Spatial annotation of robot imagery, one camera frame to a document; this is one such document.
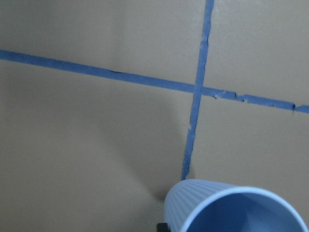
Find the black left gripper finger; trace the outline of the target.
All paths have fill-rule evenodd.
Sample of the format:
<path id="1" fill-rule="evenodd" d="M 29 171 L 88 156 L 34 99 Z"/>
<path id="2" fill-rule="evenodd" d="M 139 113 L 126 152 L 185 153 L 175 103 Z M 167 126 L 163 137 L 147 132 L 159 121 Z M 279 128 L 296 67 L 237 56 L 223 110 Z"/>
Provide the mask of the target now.
<path id="1" fill-rule="evenodd" d="M 157 232 L 170 232 L 170 229 L 167 223 L 157 223 L 156 231 Z"/>

